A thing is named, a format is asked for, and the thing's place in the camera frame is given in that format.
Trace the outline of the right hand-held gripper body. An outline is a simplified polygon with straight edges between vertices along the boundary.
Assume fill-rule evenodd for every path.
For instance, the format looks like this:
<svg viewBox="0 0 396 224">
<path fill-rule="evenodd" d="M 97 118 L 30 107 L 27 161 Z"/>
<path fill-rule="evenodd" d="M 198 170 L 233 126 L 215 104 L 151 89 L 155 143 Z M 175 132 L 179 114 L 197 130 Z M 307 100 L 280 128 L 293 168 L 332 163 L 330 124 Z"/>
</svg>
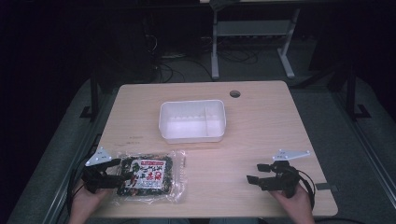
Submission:
<svg viewBox="0 0 396 224">
<path fill-rule="evenodd" d="M 263 178 L 261 189 L 266 191 L 281 190 L 286 194 L 287 198 L 291 198 L 295 194 L 296 186 L 303 182 L 308 193 L 311 193 L 309 182 L 301 176 L 302 171 L 290 165 L 290 160 L 300 159 L 309 155 L 309 151 L 280 149 L 272 157 L 272 164 L 275 166 L 273 171 L 275 176 Z"/>
</svg>

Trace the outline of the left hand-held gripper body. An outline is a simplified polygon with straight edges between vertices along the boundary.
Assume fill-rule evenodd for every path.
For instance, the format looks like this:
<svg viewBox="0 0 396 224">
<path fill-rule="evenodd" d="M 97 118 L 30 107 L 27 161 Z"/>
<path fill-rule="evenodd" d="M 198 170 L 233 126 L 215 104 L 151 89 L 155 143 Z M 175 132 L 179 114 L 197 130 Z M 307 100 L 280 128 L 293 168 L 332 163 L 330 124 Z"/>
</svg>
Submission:
<svg viewBox="0 0 396 224">
<path fill-rule="evenodd" d="M 103 147 L 99 147 L 85 162 L 81 178 L 89 192 L 95 193 L 98 189 L 115 189 L 110 185 L 111 177 L 114 175 L 109 175 L 101 169 L 102 163 L 113 159 Z"/>
</svg>

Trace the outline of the clear packet of dark snacks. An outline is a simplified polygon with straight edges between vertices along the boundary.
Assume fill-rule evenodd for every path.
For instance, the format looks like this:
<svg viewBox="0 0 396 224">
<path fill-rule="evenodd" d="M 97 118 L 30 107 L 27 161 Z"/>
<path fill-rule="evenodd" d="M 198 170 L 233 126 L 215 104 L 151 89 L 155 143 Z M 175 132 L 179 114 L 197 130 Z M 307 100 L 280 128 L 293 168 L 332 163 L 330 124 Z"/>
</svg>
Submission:
<svg viewBox="0 0 396 224">
<path fill-rule="evenodd" d="M 117 187 L 120 200 L 142 203 L 179 203 L 186 190 L 186 153 L 182 150 L 119 155 Z"/>
</svg>

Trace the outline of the person's left hand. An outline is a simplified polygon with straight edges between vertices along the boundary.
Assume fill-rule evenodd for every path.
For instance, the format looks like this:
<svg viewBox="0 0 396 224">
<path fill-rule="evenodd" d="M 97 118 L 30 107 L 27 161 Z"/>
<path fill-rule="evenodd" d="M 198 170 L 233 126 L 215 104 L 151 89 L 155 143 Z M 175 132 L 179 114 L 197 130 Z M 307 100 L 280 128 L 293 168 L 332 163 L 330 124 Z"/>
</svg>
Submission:
<svg viewBox="0 0 396 224">
<path fill-rule="evenodd" d="M 71 215 L 91 216 L 99 207 L 105 197 L 111 192 L 110 189 L 98 189 L 91 193 L 84 187 L 85 182 L 80 179 L 75 186 L 71 207 Z"/>
</svg>

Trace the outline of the person's right hand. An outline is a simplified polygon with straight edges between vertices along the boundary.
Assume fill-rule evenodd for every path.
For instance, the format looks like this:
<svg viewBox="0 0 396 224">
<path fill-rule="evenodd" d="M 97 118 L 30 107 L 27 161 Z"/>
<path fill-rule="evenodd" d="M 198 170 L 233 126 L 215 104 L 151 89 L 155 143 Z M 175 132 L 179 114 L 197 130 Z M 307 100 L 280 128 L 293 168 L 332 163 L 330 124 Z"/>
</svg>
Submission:
<svg viewBox="0 0 396 224">
<path fill-rule="evenodd" d="M 281 204 L 290 217 L 311 217 L 312 208 L 307 191 L 298 184 L 295 194 L 287 198 L 280 191 L 270 191 L 270 194 Z"/>
</svg>

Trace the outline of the grey tape strip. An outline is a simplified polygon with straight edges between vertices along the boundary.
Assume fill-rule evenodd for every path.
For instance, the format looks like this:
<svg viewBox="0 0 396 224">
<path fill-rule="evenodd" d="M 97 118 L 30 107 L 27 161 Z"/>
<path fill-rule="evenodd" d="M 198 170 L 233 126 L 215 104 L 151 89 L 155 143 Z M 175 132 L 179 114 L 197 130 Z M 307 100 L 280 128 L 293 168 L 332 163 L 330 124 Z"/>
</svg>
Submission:
<svg viewBox="0 0 396 224">
<path fill-rule="evenodd" d="M 331 185 L 329 183 L 316 183 L 315 184 L 317 190 L 330 190 L 333 192 L 337 192 L 339 189 L 335 185 Z"/>
</svg>

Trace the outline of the black metal stand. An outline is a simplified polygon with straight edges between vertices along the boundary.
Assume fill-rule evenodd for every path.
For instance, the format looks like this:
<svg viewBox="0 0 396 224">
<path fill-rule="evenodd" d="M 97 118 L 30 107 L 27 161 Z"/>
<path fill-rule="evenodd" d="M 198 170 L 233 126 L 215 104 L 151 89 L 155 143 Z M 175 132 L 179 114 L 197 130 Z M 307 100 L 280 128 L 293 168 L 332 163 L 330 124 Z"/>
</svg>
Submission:
<svg viewBox="0 0 396 224">
<path fill-rule="evenodd" d="M 91 104 L 83 108 L 80 117 L 83 119 L 89 119 L 90 122 L 94 122 L 99 112 L 99 93 L 98 93 L 99 88 L 98 88 L 97 72 L 95 70 L 91 72 L 90 87 L 91 87 Z"/>
<path fill-rule="evenodd" d="M 356 121 L 357 119 L 370 118 L 371 115 L 364 105 L 357 105 L 356 100 L 356 74 L 353 66 L 348 68 L 346 77 L 346 112 L 348 116 Z"/>
</svg>

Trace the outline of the white divided plastic container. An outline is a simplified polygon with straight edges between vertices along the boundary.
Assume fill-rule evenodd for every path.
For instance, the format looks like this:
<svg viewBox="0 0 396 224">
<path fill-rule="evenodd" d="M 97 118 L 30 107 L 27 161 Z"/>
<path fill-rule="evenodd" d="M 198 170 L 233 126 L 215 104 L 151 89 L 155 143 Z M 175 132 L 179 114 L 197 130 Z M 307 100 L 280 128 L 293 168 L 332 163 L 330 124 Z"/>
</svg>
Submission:
<svg viewBox="0 0 396 224">
<path fill-rule="evenodd" d="M 160 108 L 159 130 L 168 144 L 219 142 L 226 125 L 221 100 L 165 102 Z"/>
</svg>

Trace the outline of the grey metal floor rail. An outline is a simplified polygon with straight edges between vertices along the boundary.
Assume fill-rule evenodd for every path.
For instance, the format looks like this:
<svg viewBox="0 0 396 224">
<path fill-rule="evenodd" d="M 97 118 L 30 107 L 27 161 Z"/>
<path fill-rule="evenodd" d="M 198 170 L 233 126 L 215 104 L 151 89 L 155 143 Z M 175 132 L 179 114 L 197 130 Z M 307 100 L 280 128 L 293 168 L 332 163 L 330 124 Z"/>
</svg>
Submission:
<svg viewBox="0 0 396 224">
<path fill-rule="evenodd" d="M 53 199 L 42 224 L 64 224 L 66 222 L 69 192 L 79 180 L 83 163 L 99 146 L 114 100 L 114 94 L 100 93 L 98 115 L 94 122 L 90 122 L 89 119 L 80 117 L 83 108 L 91 104 L 91 96 L 89 96 L 88 102 L 77 110 L 77 118 L 74 120 L 78 123 L 78 127 L 69 133 L 64 133 L 64 140 L 55 147 L 57 152 L 50 160 L 52 162 L 51 169 L 56 169 L 53 177 L 60 177 L 60 183 L 54 191 Z"/>
<path fill-rule="evenodd" d="M 347 125 L 355 134 L 379 184 L 385 191 L 392 207 L 396 210 L 396 181 L 392 178 L 385 163 L 381 161 L 374 143 L 369 139 L 369 136 L 359 124 L 360 119 L 371 119 L 371 114 L 362 104 L 349 106 L 348 100 L 344 99 L 340 93 L 333 93 L 332 98 L 343 113 Z"/>
</svg>

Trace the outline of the white metal desk frame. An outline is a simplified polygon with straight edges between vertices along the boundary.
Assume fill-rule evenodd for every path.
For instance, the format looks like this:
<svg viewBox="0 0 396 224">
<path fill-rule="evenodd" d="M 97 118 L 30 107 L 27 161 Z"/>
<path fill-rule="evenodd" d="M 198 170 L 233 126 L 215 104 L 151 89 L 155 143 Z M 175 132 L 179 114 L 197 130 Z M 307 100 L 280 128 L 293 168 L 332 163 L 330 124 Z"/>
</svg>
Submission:
<svg viewBox="0 0 396 224">
<path fill-rule="evenodd" d="M 287 78 L 294 79 L 295 74 L 288 59 L 288 50 L 295 27 L 300 15 L 299 7 L 293 10 L 289 20 L 262 21 L 220 21 L 218 14 L 221 8 L 213 10 L 211 77 L 219 79 L 218 38 L 230 36 L 284 36 L 283 46 L 277 49 L 278 58 L 282 63 Z"/>
</svg>

